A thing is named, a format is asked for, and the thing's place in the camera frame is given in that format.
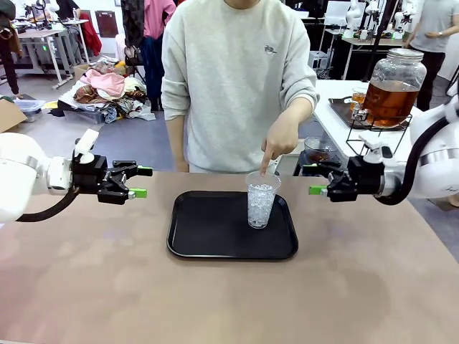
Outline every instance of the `cable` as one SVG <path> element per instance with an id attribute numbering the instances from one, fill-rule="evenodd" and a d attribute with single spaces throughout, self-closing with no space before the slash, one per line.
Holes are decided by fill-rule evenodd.
<path id="1" fill-rule="evenodd" d="M 437 122 L 433 123 L 415 142 L 411 150 L 410 156 L 408 157 L 407 167 L 404 172 L 403 184 L 402 187 L 393 193 L 391 196 L 376 197 L 376 199 L 387 205 L 394 206 L 402 202 L 410 194 L 413 183 L 415 182 L 415 174 L 417 170 L 417 163 L 419 158 L 424 150 L 425 146 L 432 140 L 432 138 L 437 135 L 437 133 L 442 130 L 448 121 L 445 117 L 439 119 Z"/>
<path id="2" fill-rule="evenodd" d="M 23 214 L 16 221 L 18 222 L 40 222 L 48 220 L 67 208 L 78 196 L 80 188 L 69 190 L 67 194 L 51 208 L 34 214 Z"/>

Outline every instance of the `plastic container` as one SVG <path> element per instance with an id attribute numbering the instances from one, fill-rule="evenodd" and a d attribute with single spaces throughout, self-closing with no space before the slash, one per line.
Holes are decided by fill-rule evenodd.
<path id="1" fill-rule="evenodd" d="M 337 151 L 329 138 L 310 136 L 304 140 L 306 158 L 310 163 L 320 163 L 325 160 L 333 160 Z"/>
<path id="2" fill-rule="evenodd" d="M 81 120 L 91 122 L 93 124 L 101 124 L 105 122 L 105 118 L 100 111 L 64 111 L 66 120 L 72 122 L 81 122 Z"/>
<path id="3" fill-rule="evenodd" d="M 252 172 L 245 178 L 247 184 L 247 220 L 251 227 L 263 229 L 268 221 L 276 193 L 280 187 L 280 179 L 272 173 L 264 176 L 260 172 Z"/>
<path id="4" fill-rule="evenodd" d="M 15 99 L 14 104 L 19 106 L 19 109 L 27 116 L 32 117 L 42 111 L 42 106 L 46 102 L 44 100 L 27 100 Z"/>

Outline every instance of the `jar lid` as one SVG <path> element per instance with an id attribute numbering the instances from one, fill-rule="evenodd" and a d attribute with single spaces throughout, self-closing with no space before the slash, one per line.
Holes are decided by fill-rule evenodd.
<path id="1" fill-rule="evenodd" d="M 408 61 L 421 61 L 424 57 L 424 53 L 412 49 L 394 48 L 389 50 L 387 56 Z"/>

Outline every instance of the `pink garment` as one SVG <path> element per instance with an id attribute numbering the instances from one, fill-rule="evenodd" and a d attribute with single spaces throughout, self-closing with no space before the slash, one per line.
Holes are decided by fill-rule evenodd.
<path id="1" fill-rule="evenodd" d="M 115 73 L 100 74 L 97 70 L 88 70 L 80 81 L 95 89 L 106 91 L 113 97 L 120 97 L 124 90 L 124 77 Z"/>
<path id="2" fill-rule="evenodd" d="M 175 3 L 173 0 L 145 0 L 144 6 L 143 36 L 157 39 L 164 32 L 163 12 L 167 13 L 164 20 L 167 24 L 175 12 Z"/>

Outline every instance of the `table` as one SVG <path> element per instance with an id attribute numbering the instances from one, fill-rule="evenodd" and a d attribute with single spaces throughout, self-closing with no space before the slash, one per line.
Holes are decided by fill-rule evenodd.
<path id="1" fill-rule="evenodd" d="M 89 57 L 87 55 L 85 38 L 83 36 L 82 29 L 81 29 L 81 24 L 85 22 L 88 22 L 88 20 L 86 19 L 76 20 L 76 21 L 72 20 L 72 21 L 66 21 L 64 25 L 78 26 L 81 42 L 83 45 L 83 50 L 85 52 L 85 59 L 87 63 L 89 63 Z M 49 54 L 51 55 L 52 64 L 54 66 L 55 73 L 56 73 L 57 80 L 58 80 L 58 83 L 54 85 L 52 88 L 57 89 L 58 87 L 62 86 L 63 84 L 65 84 L 66 82 L 70 81 L 73 78 L 72 76 L 73 66 L 76 66 L 77 63 L 75 60 L 75 56 L 73 56 L 73 54 L 70 54 L 70 56 L 68 56 L 67 58 L 67 53 L 64 49 L 63 42 L 65 43 L 67 47 L 67 51 L 69 52 L 72 51 L 72 48 L 71 48 L 72 45 L 70 44 L 69 32 L 67 29 L 44 29 L 44 30 L 28 29 L 26 32 L 22 34 L 18 34 L 18 38 L 27 47 L 27 51 L 29 53 L 30 60 L 32 63 L 32 68 L 23 69 L 21 67 L 17 67 L 16 70 L 20 72 L 22 71 L 22 72 L 28 72 L 28 73 L 38 73 L 38 74 L 44 73 L 44 70 L 42 68 L 43 63 L 38 63 L 37 54 L 39 58 L 46 60 L 47 53 L 41 51 L 40 49 L 38 49 L 35 52 L 35 49 L 34 49 L 34 45 L 43 44 L 43 41 L 44 41 L 48 47 Z M 59 65 L 57 63 L 55 50 L 53 49 L 53 42 L 55 42 L 55 44 L 57 45 L 57 49 L 59 50 L 61 60 L 62 60 L 63 70 L 60 70 Z M 79 60 L 82 60 L 79 49 L 77 50 L 77 58 Z M 65 80 L 62 80 L 61 72 L 67 75 L 67 78 Z"/>
<path id="2" fill-rule="evenodd" d="M 343 40 L 344 42 L 349 43 L 350 46 L 351 46 L 350 49 L 349 49 L 349 54 L 347 56 L 346 67 L 344 68 L 343 80 L 345 80 L 346 76 L 347 76 L 347 71 L 348 71 L 348 68 L 349 68 L 349 63 L 351 61 L 352 52 L 355 52 L 356 50 L 359 50 L 361 52 L 367 51 L 367 49 L 365 49 L 363 47 L 372 47 L 372 49 L 373 49 L 373 46 L 374 46 L 374 43 L 375 43 L 376 39 L 373 38 L 372 40 L 363 40 L 363 39 L 358 39 L 358 38 L 341 38 L 341 40 Z M 386 39 L 386 38 L 383 38 L 383 39 L 379 40 L 379 46 L 381 46 L 381 47 L 403 47 L 403 45 L 404 45 L 403 39 Z"/>
<path id="3" fill-rule="evenodd" d="M 166 248 L 179 194 L 243 190 L 244 176 L 155 173 L 130 180 L 147 199 L 114 206 L 83 195 L 48 221 L 7 224 L 0 335 L 48 344 L 455 343 L 459 266 L 432 229 L 407 201 L 308 196 L 323 182 L 283 179 L 299 241 L 284 262 L 184 260 Z M 36 197 L 31 210 L 56 199 Z"/>
<path id="4" fill-rule="evenodd" d="M 368 88 L 368 82 L 353 81 L 353 80 L 318 80 L 316 89 L 321 99 L 319 100 L 314 115 L 316 116 L 323 129 L 326 131 L 330 139 L 335 143 L 341 158 L 344 161 L 351 156 L 355 156 L 355 153 L 348 146 L 346 139 L 349 134 L 349 126 L 333 111 L 330 106 L 329 98 L 343 98 L 352 95 L 352 89 L 355 87 Z M 421 110 L 413 107 L 412 115 L 417 116 L 422 113 Z M 352 130 L 353 135 L 351 138 L 359 138 L 359 134 L 363 130 Z M 397 147 L 397 144 L 401 138 L 400 132 L 384 132 L 381 134 L 380 139 L 387 142 L 392 150 Z M 395 158 L 400 161 L 406 161 L 411 151 L 410 141 L 410 128 L 407 129 L 402 142 L 400 143 L 397 152 L 394 154 Z"/>
<path id="5" fill-rule="evenodd" d="M 44 61 L 46 61 L 46 59 L 49 59 L 49 57 L 47 58 L 47 52 L 44 52 L 41 49 L 37 49 L 36 51 L 34 46 L 45 45 L 47 47 L 49 55 L 51 56 L 52 64 L 55 69 L 56 77 L 58 80 L 58 83 L 54 85 L 52 88 L 57 89 L 58 87 L 61 87 L 63 84 L 65 84 L 73 78 L 72 66 L 70 66 L 68 63 L 67 53 L 65 52 L 64 45 L 62 43 L 62 41 L 65 43 L 67 51 L 72 51 L 72 45 L 70 44 L 68 31 L 66 29 L 28 29 L 24 33 L 18 34 L 18 38 L 19 41 L 27 47 L 27 52 L 32 63 L 32 68 L 23 69 L 21 67 L 16 67 L 17 72 L 44 74 L 43 64 Z M 61 56 L 63 66 L 62 71 L 59 68 L 59 65 L 57 64 L 54 43 L 57 45 L 57 49 L 59 50 Z M 73 55 L 70 55 L 69 58 L 71 63 L 73 63 L 73 65 L 76 65 L 75 57 Z M 62 80 L 61 72 L 67 75 L 65 80 Z"/>

